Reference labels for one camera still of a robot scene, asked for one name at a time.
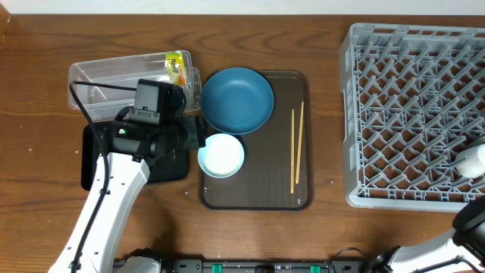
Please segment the light blue bowl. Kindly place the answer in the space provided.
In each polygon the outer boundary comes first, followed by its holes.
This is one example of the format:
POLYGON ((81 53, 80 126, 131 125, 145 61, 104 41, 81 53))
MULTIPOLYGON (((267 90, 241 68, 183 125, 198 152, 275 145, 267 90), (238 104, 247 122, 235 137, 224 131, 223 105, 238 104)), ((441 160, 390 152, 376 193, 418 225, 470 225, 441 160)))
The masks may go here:
POLYGON ((216 133, 206 139, 205 147, 198 150, 197 159, 199 167, 209 177, 226 178, 243 166, 245 151, 236 137, 216 133))

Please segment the yellow snack wrapper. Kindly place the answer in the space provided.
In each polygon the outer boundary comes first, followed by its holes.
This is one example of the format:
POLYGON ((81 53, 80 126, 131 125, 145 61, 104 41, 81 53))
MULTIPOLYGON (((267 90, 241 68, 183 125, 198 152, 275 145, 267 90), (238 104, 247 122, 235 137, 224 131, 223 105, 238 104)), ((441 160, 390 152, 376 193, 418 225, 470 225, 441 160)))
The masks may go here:
POLYGON ((165 54, 165 67, 172 84, 188 89, 187 69, 181 51, 165 54))

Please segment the white cup green inside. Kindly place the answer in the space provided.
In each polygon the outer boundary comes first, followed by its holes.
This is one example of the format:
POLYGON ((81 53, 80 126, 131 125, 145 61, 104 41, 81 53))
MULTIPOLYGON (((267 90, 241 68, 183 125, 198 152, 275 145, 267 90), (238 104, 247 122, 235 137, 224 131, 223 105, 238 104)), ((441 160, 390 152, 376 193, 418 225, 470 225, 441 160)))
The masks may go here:
POLYGON ((456 166, 457 171, 463 177, 477 178, 484 174, 484 144, 474 146, 460 152, 456 160, 461 160, 456 166))

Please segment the white rice pile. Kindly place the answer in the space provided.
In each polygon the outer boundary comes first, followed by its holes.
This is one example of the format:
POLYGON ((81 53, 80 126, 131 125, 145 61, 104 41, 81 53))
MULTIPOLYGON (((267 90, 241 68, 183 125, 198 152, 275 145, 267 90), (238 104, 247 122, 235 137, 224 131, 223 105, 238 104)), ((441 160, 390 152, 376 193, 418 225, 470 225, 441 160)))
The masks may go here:
POLYGON ((205 167, 216 176, 227 176, 239 167, 239 156, 223 147, 209 147, 204 159, 205 167))

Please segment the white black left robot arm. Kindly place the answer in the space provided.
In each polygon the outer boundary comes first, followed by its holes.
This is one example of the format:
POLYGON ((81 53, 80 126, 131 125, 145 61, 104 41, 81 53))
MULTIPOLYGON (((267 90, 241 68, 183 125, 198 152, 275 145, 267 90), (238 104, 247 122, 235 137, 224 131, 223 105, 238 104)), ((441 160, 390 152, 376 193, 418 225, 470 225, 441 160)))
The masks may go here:
POLYGON ((67 245, 50 272, 111 272, 133 204, 150 183, 184 179, 188 151, 205 143, 199 116, 182 120, 189 134, 186 144, 174 152, 155 157, 151 151, 101 151, 92 176, 92 186, 67 245))

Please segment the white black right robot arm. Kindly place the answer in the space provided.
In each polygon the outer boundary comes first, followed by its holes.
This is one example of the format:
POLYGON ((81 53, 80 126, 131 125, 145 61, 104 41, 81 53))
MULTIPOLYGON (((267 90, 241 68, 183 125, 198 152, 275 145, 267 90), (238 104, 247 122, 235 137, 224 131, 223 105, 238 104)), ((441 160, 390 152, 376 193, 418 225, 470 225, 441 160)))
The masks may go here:
POLYGON ((468 203, 446 233, 414 246, 382 253, 362 272, 484 271, 484 198, 468 203))

